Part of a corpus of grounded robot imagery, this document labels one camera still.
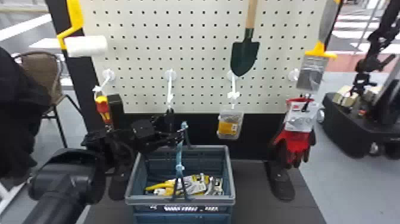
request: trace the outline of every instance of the white pegboard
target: white pegboard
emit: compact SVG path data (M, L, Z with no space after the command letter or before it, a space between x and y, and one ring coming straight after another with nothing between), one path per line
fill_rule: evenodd
M288 73L301 66L318 36L326 0L259 0L253 68L237 81L246 113L283 113L298 96ZM93 57L99 82L111 68L127 113L163 113L164 72L174 69L173 107L180 113L218 113L229 100L232 43L242 41L247 0L81 0L86 35L105 35L109 52Z

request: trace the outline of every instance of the plastic basket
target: plastic basket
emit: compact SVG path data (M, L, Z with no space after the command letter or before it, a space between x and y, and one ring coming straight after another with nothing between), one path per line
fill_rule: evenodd
M169 147L137 156L125 194L137 223L230 223L236 194L229 151L224 145L183 147L182 154L185 176L204 173L223 178L224 195L191 195L190 201L144 195L147 186L156 184L148 181L149 176L175 178L175 157L176 151Z

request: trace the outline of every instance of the packaging tag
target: packaging tag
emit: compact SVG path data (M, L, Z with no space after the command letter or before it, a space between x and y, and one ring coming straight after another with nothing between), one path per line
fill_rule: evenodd
M223 135L235 135L238 131L239 123L228 123L220 121L218 132Z
M204 192L205 190L207 190L207 187L205 186L205 183L204 182L202 183L202 182L199 182L199 181L193 182L190 186L188 186L186 188L186 192L189 195L193 195L193 194L196 194L196 193Z
M291 102L285 117L285 130L309 133L313 129L319 104L309 102L306 111L302 111L306 102Z

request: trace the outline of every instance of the chair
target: chair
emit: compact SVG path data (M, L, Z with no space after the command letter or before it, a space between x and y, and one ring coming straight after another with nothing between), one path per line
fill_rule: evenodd
M82 112L71 97L67 94L63 94L61 90L60 77L64 69L63 63L56 55L42 51L19 54L14 57L14 59L16 58L21 58L20 65L26 72L26 75L30 76L37 81L37 83L47 89L51 96L51 104L50 108L44 112L42 118L56 120L62 144L64 148L68 148L63 127L61 126L60 117L58 115L57 106L63 101L63 99L67 98L81 115Z

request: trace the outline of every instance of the black base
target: black base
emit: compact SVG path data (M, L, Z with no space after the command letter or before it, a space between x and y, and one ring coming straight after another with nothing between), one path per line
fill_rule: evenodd
M325 119L323 129L327 136L347 155L362 158L370 152L373 142L390 146L387 155L396 159L400 150L400 124L380 125L360 118L357 110L348 111L332 100L335 93L325 95Z
M282 201L293 201L296 193L288 171L273 161L264 162L264 167L274 196Z

